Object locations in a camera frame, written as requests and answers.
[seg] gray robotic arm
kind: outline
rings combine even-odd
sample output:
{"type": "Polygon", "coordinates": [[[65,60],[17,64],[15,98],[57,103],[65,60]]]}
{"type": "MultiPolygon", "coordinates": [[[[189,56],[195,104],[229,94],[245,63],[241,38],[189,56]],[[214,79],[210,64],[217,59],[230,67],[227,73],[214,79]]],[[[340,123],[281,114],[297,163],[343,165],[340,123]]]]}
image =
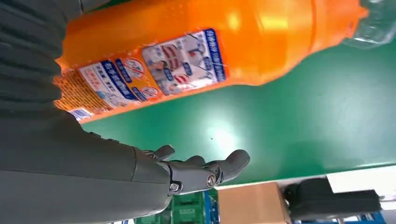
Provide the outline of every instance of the gray robotic arm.
{"type": "Polygon", "coordinates": [[[155,214],[172,195],[236,177],[249,156],[164,161],[85,132],[54,107],[68,22],[107,0],[0,1],[0,223],[99,224],[155,214]]]}

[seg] cardboard box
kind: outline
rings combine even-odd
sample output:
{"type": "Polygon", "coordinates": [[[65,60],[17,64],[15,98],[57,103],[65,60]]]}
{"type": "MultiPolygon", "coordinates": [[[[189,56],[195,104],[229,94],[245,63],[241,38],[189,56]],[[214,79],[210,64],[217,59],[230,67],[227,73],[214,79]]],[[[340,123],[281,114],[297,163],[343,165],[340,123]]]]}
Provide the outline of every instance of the cardboard box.
{"type": "Polygon", "coordinates": [[[291,224],[275,182],[219,190],[222,224],[291,224]]]}

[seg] barcode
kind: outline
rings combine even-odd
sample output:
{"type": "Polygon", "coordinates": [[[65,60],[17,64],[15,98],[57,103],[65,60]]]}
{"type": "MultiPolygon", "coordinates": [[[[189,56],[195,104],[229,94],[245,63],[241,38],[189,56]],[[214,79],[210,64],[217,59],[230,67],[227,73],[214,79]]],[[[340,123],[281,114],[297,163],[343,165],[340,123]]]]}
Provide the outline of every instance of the barcode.
{"type": "Polygon", "coordinates": [[[77,120],[82,120],[85,118],[90,118],[92,117],[92,113],[90,113],[89,111],[87,111],[84,108],[80,108],[80,109],[76,109],[73,111],[69,111],[77,120]]]}

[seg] metal screw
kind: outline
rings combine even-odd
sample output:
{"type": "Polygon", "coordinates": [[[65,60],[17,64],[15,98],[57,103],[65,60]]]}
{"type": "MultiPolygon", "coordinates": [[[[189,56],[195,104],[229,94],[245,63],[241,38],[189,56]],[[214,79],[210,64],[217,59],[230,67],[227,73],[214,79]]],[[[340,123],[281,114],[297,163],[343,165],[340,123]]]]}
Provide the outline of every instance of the metal screw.
{"type": "Polygon", "coordinates": [[[212,188],[214,187],[215,184],[216,184],[216,176],[213,173],[211,173],[208,175],[206,185],[207,187],[212,188]]]}
{"type": "Polygon", "coordinates": [[[172,192],[177,192],[179,190],[180,186],[177,183],[171,183],[169,190],[172,192]]]}

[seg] bottle label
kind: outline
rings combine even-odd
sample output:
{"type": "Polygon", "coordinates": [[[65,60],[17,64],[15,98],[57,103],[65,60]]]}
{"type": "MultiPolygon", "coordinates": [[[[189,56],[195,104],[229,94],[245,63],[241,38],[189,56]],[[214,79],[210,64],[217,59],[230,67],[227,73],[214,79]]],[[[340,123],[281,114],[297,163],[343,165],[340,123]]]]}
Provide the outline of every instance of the bottle label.
{"type": "Polygon", "coordinates": [[[124,51],[102,60],[64,68],[54,83],[62,90],[55,105],[84,120],[118,107],[138,107],[168,95],[226,79],[219,42],[213,29],[124,51]]]}
{"type": "Polygon", "coordinates": [[[226,79],[213,29],[146,47],[142,55],[165,95],[202,88],[226,79]]]}

